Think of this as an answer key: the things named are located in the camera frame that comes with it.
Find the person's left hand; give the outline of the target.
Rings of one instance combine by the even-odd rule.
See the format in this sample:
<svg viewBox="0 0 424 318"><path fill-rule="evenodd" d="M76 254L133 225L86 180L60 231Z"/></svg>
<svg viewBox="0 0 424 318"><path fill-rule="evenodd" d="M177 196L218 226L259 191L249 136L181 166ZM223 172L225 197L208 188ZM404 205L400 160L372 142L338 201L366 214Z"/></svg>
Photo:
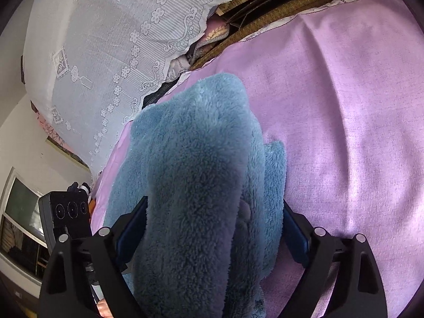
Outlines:
<svg viewBox="0 0 424 318"><path fill-rule="evenodd" d="M105 299L100 300L96 306L102 318L113 318Z"/></svg>

